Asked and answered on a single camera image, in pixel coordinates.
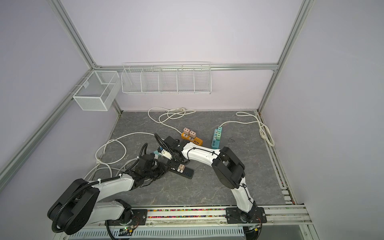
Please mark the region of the black power strip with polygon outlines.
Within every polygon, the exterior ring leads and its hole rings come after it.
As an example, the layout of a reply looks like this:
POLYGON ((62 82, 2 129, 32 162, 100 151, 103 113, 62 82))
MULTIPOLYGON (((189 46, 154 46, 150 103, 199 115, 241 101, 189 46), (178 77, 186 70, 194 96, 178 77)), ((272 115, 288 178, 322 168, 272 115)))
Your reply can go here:
POLYGON ((187 179, 192 179, 194 176, 194 170, 190 168, 184 168, 183 170, 170 168, 169 171, 187 179))

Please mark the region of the orange power strip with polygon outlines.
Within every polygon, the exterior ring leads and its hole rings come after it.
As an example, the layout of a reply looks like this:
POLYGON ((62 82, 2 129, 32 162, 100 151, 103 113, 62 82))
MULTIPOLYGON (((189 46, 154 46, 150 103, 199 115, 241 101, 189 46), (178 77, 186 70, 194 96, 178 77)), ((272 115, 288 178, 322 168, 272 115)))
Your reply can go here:
POLYGON ((182 137, 182 139, 188 140, 188 141, 194 143, 195 145, 198 145, 198 146, 202 146, 203 145, 203 140, 201 140, 198 137, 191 138, 189 135, 187 136, 187 135, 185 135, 183 133, 181 134, 181 137, 182 137))

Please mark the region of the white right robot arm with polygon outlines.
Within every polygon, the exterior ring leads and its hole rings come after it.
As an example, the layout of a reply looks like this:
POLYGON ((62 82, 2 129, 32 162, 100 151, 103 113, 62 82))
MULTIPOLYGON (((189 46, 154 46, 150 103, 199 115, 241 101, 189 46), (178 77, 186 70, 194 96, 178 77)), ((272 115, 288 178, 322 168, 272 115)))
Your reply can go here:
POLYGON ((233 193, 237 206, 226 208, 229 224, 264 224, 265 211, 258 207, 246 184, 245 165, 228 147, 209 149, 189 141, 168 137, 163 144, 165 154, 170 154, 170 164, 186 165, 189 161, 211 166, 219 181, 233 193))

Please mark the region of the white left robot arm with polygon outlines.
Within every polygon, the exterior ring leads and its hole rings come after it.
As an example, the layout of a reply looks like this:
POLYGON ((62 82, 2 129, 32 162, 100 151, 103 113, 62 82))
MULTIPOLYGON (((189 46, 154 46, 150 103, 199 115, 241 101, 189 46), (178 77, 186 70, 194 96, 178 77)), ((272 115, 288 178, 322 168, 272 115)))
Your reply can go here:
POLYGON ((54 233, 72 235, 84 226, 104 221, 106 225, 139 225, 132 206, 122 199, 104 203, 103 200, 121 192, 143 187, 161 178, 169 167, 158 161, 126 170, 115 177, 87 182, 77 179, 65 190, 51 206, 47 216, 52 221, 54 233))

